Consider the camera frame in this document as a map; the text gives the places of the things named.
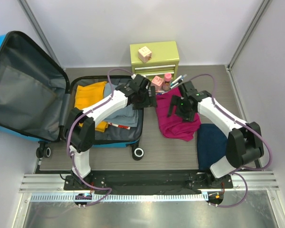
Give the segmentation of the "yellow garment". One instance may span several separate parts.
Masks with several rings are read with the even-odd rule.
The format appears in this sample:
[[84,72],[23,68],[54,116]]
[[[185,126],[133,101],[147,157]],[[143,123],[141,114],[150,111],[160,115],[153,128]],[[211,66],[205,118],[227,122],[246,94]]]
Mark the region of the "yellow garment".
[[96,104],[104,98],[106,82],[98,82],[87,86],[77,86],[74,107],[80,110]]

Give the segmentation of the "pink cube on cabinet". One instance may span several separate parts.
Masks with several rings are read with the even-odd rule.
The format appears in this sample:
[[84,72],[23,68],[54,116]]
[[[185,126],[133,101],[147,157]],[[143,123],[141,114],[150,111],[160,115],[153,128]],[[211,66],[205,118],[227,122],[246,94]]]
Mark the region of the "pink cube on cabinet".
[[138,58],[143,63],[146,63],[146,62],[151,60],[151,58],[152,58],[152,51],[147,46],[144,46],[144,47],[138,49]]

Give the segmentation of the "dark blue jeans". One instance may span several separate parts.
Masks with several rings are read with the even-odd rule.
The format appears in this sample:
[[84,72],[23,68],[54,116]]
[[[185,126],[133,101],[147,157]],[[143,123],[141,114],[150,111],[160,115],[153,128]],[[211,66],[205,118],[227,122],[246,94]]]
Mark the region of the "dark blue jeans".
[[214,124],[203,123],[197,131],[197,158],[200,171],[206,171],[226,154],[227,137]]

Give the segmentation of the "green drawer cabinet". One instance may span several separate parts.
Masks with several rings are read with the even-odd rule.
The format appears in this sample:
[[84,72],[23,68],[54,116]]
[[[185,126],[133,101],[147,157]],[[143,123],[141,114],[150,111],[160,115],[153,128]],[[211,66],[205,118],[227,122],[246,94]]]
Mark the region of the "green drawer cabinet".
[[[143,47],[151,51],[151,59],[145,63],[139,59],[139,49]],[[180,61],[176,41],[131,44],[130,58],[132,73],[144,75],[149,79],[155,76],[163,78],[166,73],[170,73],[174,78]]]

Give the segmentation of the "magenta cloth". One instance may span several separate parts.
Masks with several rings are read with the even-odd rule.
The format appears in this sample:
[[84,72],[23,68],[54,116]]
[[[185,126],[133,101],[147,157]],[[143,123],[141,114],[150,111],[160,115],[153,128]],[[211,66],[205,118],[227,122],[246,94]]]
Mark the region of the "magenta cloth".
[[168,117],[168,111],[173,95],[180,96],[178,88],[174,88],[162,95],[156,96],[157,107],[155,108],[160,132],[166,138],[180,139],[189,142],[193,139],[194,133],[200,128],[201,121],[198,114],[195,114],[193,122],[184,122],[175,114]]

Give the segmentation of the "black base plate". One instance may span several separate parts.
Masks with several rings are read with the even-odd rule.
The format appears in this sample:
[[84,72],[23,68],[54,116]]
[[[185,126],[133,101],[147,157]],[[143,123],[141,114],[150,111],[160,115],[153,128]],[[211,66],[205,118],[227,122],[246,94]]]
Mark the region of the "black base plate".
[[233,188],[230,175],[214,179],[208,171],[92,171],[83,180],[71,172],[63,178],[64,190],[84,190],[76,199],[102,201],[113,196],[178,196],[199,195],[202,191],[218,189],[222,201],[226,189]]

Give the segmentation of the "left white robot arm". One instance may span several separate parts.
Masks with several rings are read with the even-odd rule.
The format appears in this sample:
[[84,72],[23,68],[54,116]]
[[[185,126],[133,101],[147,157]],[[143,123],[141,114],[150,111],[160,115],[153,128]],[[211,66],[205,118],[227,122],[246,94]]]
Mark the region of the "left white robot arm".
[[64,136],[66,152],[72,160],[75,185],[86,190],[91,186],[89,150],[95,143],[95,128],[105,118],[128,105],[133,109],[156,107],[155,87],[145,76],[134,74],[126,84],[111,90],[109,96],[82,110],[73,108],[68,115]]

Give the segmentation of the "aluminium rail frame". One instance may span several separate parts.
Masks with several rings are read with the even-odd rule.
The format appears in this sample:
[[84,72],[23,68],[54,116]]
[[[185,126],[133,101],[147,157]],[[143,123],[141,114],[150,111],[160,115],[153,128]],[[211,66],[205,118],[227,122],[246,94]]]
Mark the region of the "aluminium rail frame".
[[80,204],[101,202],[207,201],[228,191],[278,190],[271,171],[241,171],[210,181],[203,172],[94,171],[90,184],[71,174],[26,174],[20,193],[30,193],[33,202],[70,201]]

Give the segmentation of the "blue fish-print suitcase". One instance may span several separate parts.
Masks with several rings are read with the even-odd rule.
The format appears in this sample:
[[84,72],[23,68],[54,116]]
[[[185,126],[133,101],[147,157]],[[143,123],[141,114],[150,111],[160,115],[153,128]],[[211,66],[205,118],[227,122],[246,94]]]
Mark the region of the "blue fish-print suitcase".
[[[104,98],[112,89],[130,81],[131,76],[113,76],[95,81],[106,82]],[[38,158],[49,157],[48,143],[66,140],[64,127],[75,104],[80,79],[69,81],[64,70],[28,35],[10,31],[0,36],[0,127],[35,138]],[[95,128],[92,147],[125,147],[140,160],[144,152],[138,143],[143,131],[143,110],[138,111],[137,127],[130,130],[100,122]]]

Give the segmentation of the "red white patterned garment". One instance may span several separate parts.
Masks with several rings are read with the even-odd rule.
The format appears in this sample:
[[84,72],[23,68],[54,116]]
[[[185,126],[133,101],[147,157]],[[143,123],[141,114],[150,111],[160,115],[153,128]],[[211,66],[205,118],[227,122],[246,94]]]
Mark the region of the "red white patterned garment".
[[114,126],[114,127],[118,127],[118,128],[122,128],[122,129],[126,129],[126,130],[130,130],[131,127],[129,126],[124,126],[124,125],[120,125],[120,124],[115,124],[115,123],[111,123],[111,122],[107,122],[108,125],[110,126]]

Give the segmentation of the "white blue marker pen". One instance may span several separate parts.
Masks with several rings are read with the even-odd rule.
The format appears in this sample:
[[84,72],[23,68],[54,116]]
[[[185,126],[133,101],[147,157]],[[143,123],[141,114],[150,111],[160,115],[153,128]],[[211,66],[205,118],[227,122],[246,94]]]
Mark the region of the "white blue marker pen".
[[184,75],[181,75],[181,76],[177,77],[173,82],[171,82],[170,89],[173,89],[178,84],[182,83],[186,76],[187,76],[187,74],[184,74]]

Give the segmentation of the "grey blue garment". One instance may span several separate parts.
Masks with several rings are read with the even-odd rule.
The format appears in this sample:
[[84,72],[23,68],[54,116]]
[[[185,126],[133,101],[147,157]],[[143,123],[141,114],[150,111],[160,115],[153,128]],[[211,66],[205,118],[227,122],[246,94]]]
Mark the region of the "grey blue garment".
[[103,120],[103,122],[123,125],[127,127],[137,127],[138,124],[138,111],[133,109],[130,104],[123,109],[117,110]]

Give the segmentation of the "pink cube on table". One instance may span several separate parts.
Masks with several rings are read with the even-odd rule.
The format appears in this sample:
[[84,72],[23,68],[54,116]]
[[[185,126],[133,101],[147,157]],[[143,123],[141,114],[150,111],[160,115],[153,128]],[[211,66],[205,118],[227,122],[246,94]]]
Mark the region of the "pink cube on table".
[[163,78],[159,76],[155,76],[151,81],[151,86],[155,87],[155,91],[161,93],[162,92],[162,85],[163,85]]

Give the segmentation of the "pink capped bottle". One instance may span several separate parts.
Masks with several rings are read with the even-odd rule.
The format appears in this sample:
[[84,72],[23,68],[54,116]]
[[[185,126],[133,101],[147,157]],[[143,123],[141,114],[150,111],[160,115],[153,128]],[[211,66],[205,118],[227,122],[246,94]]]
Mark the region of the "pink capped bottle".
[[162,84],[162,88],[163,88],[164,91],[169,91],[171,78],[172,78],[172,74],[171,73],[166,73],[164,75],[164,81],[163,81],[163,84]]

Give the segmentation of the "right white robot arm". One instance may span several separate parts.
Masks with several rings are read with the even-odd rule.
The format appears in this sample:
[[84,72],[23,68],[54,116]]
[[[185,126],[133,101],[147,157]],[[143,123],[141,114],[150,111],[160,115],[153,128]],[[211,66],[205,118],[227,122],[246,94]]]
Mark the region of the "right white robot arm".
[[210,173],[204,177],[208,187],[217,187],[222,177],[264,155],[259,124],[237,118],[221,106],[211,93],[199,92],[191,82],[180,85],[179,91],[180,95],[171,98],[168,116],[175,114],[191,122],[195,114],[199,113],[210,119],[227,138],[225,155],[210,166]]

